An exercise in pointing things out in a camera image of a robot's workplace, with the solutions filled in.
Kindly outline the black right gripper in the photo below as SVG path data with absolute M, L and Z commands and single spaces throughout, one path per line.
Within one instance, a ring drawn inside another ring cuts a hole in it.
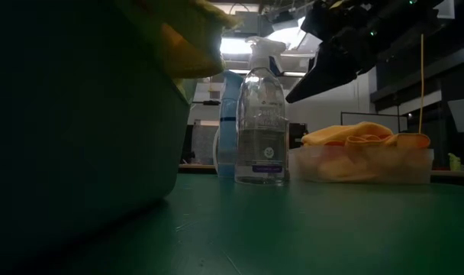
M 350 83 L 434 24 L 434 0 L 314 0 L 301 29 L 321 40 L 288 103 Z

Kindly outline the blue plastic bottle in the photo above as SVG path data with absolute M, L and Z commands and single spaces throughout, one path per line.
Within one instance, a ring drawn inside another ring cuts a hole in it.
M 224 71 L 224 92 L 221 96 L 220 121 L 217 136 L 217 174 L 234 177 L 237 159 L 237 103 L 243 78 L 230 70 Z

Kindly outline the grey slanted ceiling duct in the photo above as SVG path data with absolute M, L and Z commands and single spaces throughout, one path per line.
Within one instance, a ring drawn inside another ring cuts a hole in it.
M 287 50 L 314 51 L 321 43 L 321 40 L 301 29 L 301 25 L 304 20 L 305 16 L 300 17 L 297 20 L 296 26 L 285 27 L 277 31 L 273 31 L 267 36 L 267 38 L 283 42 L 286 45 Z

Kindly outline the green table mat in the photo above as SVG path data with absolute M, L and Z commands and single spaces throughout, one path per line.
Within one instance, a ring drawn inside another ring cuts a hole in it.
M 464 275 L 464 187 L 252 186 L 183 174 L 68 275 Z

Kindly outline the white ceiling unit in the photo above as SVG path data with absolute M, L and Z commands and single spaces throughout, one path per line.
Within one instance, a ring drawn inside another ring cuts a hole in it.
M 443 0 L 434 9 L 438 10 L 437 17 L 441 19 L 453 20 L 456 16 L 454 0 Z

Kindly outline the clear spray bottle white trigger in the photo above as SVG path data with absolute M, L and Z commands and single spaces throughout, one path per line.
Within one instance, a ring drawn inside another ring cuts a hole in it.
M 257 36 L 246 42 L 252 53 L 237 101 L 234 176 L 238 183 L 281 186 L 288 180 L 288 120 L 276 59 L 286 45 Z

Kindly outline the small green background object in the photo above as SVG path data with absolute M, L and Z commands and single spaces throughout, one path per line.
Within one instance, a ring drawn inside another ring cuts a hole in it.
M 448 153 L 449 157 L 449 168 L 451 171 L 461 172 L 464 171 L 464 165 L 461 162 L 461 158 L 455 154 Z

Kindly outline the yellow microfiber towel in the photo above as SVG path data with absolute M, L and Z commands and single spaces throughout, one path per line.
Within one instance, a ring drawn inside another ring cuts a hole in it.
M 194 93 L 187 79 L 222 73 L 225 62 L 221 39 L 239 21 L 208 0 L 113 0 L 125 17 L 150 44 L 151 53 L 191 102 Z

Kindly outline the grey mesh panel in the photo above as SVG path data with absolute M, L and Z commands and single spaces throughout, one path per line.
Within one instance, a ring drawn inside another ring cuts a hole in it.
M 194 163 L 213 165 L 214 137 L 218 130 L 218 121 L 195 119 L 192 129 L 192 151 L 195 153 Z

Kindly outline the clear plastic bin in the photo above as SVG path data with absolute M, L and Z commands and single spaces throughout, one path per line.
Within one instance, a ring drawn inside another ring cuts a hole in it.
M 315 183 L 427 184 L 432 149 L 300 147 L 289 151 L 290 177 Z

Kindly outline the orange microfiber towel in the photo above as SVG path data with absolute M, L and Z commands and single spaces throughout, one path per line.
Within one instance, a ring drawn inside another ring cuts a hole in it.
M 306 134 L 301 138 L 301 142 L 306 147 L 316 145 L 343 146 L 349 137 L 362 138 L 366 135 L 370 138 L 372 136 L 386 138 L 393 135 L 393 132 L 383 125 L 364 121 L 356 125 L 334 125 L 323 128 Z
M 333 182 L 422 183 L 433 158 L 424 134 L 349 136 L 342 147 L 324 147 L 319 178 Z

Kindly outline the teal plastic bin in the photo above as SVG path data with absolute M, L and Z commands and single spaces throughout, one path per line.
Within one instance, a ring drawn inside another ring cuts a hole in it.
M 188 116 L 112 0 L 0 0 L 0 265 L 164 197 Z

